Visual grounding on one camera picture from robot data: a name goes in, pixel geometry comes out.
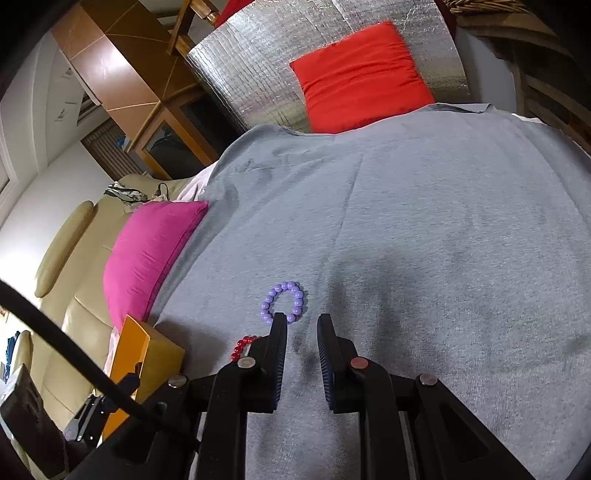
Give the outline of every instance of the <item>red pillow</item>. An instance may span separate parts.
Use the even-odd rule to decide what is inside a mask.
[[[308,53],[290,66],[317,134],[364,127],[435,101],[390,21]]]
[[[254,0],[229,0],[226,6],[223,8],[220,16],[216,20],[216,24],[214,28],[219,27],[220,25],[224,24],[228,18],[230,18],[233,14],[242,10],[245,6],[250,5],[253,3]]]

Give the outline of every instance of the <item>blue cloth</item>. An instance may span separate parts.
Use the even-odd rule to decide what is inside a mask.
[[[18,336],[21,332],[17,332],[13,337],[8,339],[8,345],[6,347],[6,369],[4,370],[4,383],[8,381],[10,375],[10,364],[12,363],[12,354],[14,353],[14,346],[17,344]]]

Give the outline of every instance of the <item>purple bead bracelet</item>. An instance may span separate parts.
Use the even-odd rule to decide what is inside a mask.
[[[301,309],[304,306],[304,292],[300,290],[296,282],[284,281],[270,289],[265,300],[261,303],[261,317],[265,323],[269,325],[273,323],[273,316],[269,313],[269,308],[280,293],[288,290],[294,296],[294,306],[291,313],[287,316],[287,322],[293,323],[301,315]]]

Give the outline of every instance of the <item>pink fabric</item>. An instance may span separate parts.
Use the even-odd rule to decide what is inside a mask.
[[[129,218],[103,274],[111,321],[146,320],[162,282],[207,212],[207,202],[149,202]]]

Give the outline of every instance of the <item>black clamp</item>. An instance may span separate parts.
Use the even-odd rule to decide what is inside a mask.
[[[389,374],[318,318],[324,393],[334,413],[359,413],[362,480],[533,480],[434,375]]]
[[[199,480],[243,480],[248,413],[273,413],[281,392],[287,318],[276,313],[269,335],[250,345],[248,356],[215,375],[189,381],[175,375],[143,403],[168,425],[196,438]],[[128,418],[67,477],[68,480],[161,480],[188,478],[193,445]]]

